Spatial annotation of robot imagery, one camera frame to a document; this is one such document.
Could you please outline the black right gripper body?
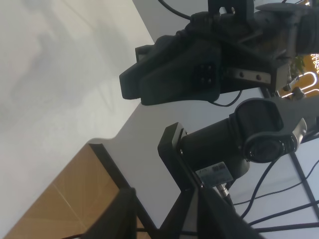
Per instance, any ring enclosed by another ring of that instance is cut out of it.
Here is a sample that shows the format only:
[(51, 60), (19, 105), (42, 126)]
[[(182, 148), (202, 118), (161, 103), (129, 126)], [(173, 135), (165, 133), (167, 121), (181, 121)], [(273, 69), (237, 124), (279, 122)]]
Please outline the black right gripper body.
[(266, 87), (277, 91), (291, 79), (297, 15), (291, 3), (258, 7), (251, 0), (218, 0), (191, 16), (176, 35), (218, 45), (220, 91)]

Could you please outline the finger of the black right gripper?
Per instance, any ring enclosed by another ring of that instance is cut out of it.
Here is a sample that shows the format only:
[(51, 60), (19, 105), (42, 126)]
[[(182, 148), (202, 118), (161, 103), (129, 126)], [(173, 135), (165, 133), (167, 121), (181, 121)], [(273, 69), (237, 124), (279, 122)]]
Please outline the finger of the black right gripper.
[(165, 35), (153, 45), (136, 48), (137, 62), (120, 75), (120, 85), (124, 99), (141, 99), (139, 90), (141, 79), (157, 67), (175, 58), (197, 39), (186, 36)]
[(141, 79), (141, 103), (144, 106), (189, 100), (213, 103), (220, 96), (220, 65), (220, 47), (196, 40)]

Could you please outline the black robot base joint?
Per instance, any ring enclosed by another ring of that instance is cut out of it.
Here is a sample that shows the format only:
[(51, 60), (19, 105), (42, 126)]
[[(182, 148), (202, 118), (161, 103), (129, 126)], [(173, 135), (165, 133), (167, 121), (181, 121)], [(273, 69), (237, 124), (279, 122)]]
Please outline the black robot base joint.
[(168, 126), (159, 156), (173, 176), (195, 173), (206, 185), (242, 177), (250, 162), (269, 163), (294, 152), (308, 132), (318, 129), (318, 97), (288, 100), (252, 98), (228, 118), (186, 134), (179, 123)]

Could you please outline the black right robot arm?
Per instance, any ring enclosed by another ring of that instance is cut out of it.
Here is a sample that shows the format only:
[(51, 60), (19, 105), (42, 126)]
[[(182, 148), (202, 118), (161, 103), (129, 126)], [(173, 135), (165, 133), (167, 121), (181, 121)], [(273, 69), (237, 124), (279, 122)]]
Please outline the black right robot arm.
[(175, 35), (136, 48), (136, 63), (119, 76), (122, 97), (151, 106), (213, 103), (259, 87), (275, 92), (292, 79), (296, 57), (318, 51), (317, 6), (211, 0)]

